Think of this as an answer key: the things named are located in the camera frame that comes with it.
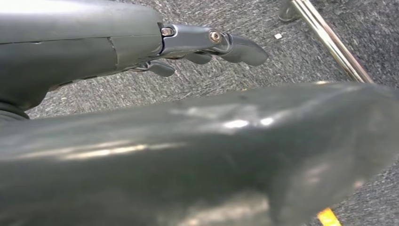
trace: small white debris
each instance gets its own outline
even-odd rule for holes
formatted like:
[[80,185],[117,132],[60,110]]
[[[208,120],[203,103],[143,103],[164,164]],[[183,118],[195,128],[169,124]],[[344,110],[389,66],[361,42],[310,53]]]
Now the small white debris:
[[283,36],[282,36],[280,33],[278,33],[278,34],[276,34],[274,37],[275,37],[277,40],[279,40],[279,39],[281,39]]

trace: glossy black surface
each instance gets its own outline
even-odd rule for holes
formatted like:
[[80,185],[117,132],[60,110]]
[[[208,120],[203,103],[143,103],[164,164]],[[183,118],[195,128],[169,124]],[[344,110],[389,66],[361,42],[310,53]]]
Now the glossy black surface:
[[0,130],[0,225],[296,226],[392,162],[398,93],[302,84]]

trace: carpeted floor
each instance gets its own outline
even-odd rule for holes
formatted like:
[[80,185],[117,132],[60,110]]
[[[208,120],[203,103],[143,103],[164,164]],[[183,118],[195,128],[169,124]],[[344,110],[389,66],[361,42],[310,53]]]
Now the carpeted floor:
[[[103,111],[217,95],[286,82],[344,81],[346,75],[301,20],[277,19],[279,0],[128,1],[158,10],[165,22],[209,25],[259,43],[270,59],[260,67],[214,59],[208,65],[172,62],[176,74],[122,73],[49,93],[32,118]],[[399,0],[313,0],[373,79],[399,87]],[[276,40],[274,35],[283,38]],[[334,207],[344,226],[399,225],[399,164]],[[318,225],[314,220],[309,225]]]

